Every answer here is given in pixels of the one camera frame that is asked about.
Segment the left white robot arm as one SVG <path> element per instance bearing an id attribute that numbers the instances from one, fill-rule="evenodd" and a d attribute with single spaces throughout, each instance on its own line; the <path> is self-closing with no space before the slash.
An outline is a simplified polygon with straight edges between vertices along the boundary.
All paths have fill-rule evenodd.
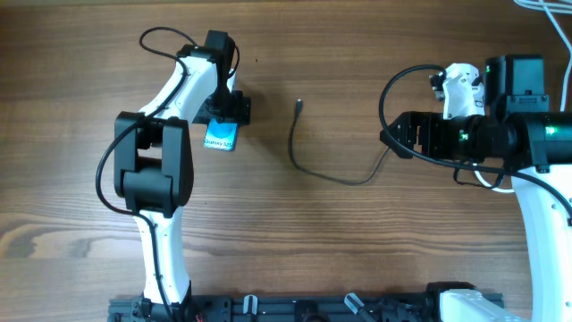
<path id="1" fill-rule="evenodd" d="M 182 246 L 182 215 L 194 184 L 189 128 L 231 126 L 215 147 L 230 150 L 237 130 L 250 123 L 251 100 L 234 89 L 240 50 L 224 31 L 210 30 L 204 45 L 192 38 L 174 55 L 175 69 L 157 96 L 137 113 L 121 112 L 114 140 L 96 171 L 96 193 L 113 212 L 131 216 L 139 229 L 146 271 L 141 295 L 112 300 L 111 321 L 229 321 L 229 296 L 192 293 Z M 102 176 L 114 161 L 119 210 L 104 196 Z"/>

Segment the blue screen smartphone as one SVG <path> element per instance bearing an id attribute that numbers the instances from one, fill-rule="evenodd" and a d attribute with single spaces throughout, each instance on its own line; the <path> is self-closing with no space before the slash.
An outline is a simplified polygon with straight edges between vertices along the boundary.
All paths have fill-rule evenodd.
<path id="1" fill-rule="evenodd" d="M 236 123 L 218 123 L 211 119 L 204 138 L 204 147 L 223 151 L 235 148 L 239 126 Z"/>

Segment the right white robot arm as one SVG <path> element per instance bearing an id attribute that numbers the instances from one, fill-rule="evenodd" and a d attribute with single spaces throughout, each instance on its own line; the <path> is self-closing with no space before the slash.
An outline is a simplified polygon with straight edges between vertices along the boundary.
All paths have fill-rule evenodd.
<path id="1" fill-rule="evenodd" d="M 405 112 L 383 122 L 381 141 L 399 157 L 510 179 L 522 213 L 535 321 L 571 318 L 571 117 L 553 112 L 539 55 L 430 64 L 440 113 Z"/>

